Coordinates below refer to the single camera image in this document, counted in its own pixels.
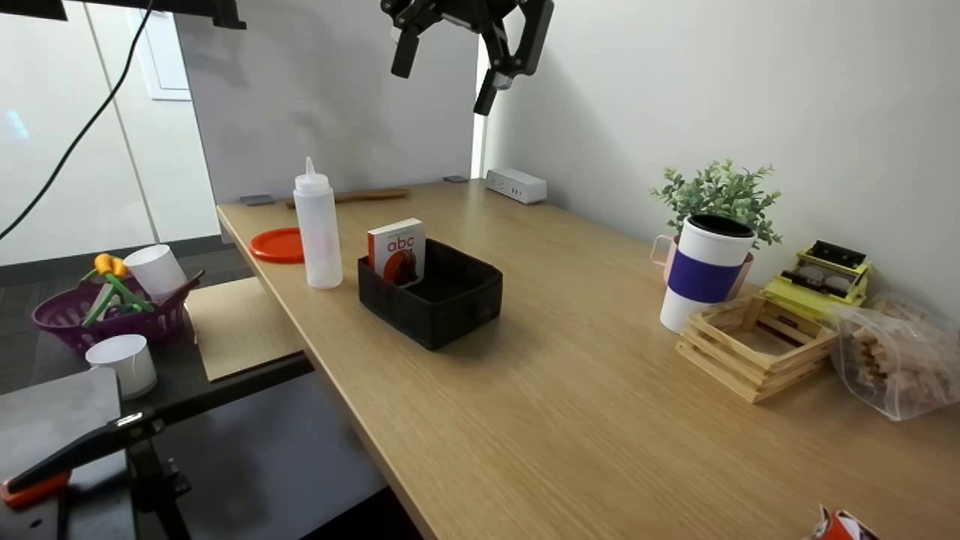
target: snack package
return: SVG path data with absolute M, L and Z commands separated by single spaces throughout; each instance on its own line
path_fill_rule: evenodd
M 960 403 L 958 332 L 897 298 L 839 315 L 834 365 L 848 394 L 892 421 Z
M 365 255 L 372 269 L 394 286 L 414 286 L 423 280 L 425 233 L 419 218 L 401 218 L 365 231 Z
M 823 523 L 813 527 L 816 540 L 879 540 L 865 523 L 846 509 L 819 506 Z

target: blue label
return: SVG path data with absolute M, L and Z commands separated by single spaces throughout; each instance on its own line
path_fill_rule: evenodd
M 730 298 L 731 281 L 738 280 L 738 267 L 715 267 L 696 257 L 686 257 L 682 248 L 672 255 L 669 292 L 696 299 L 696 303 L 722 303 Z

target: plastic bag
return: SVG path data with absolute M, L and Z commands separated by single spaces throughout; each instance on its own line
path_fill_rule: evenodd
M 834 370 L 842 385 L 892 421 L 960 403 L 958 332 L 903 298 L 839 315 Z

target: white squeeze bottle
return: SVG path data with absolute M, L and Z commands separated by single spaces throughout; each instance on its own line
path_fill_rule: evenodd
M 337 287 L 341 281 L 337 200 L 329 181 L 307 158 L 307 174 L 294 186 L 303 267 L 308 287 Z

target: wooden crate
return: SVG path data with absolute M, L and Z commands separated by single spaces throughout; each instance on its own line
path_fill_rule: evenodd
M 746 403 L 770 398 L 816 374 L 838 332 L 763 298 L 691 318 L 677 353 Z

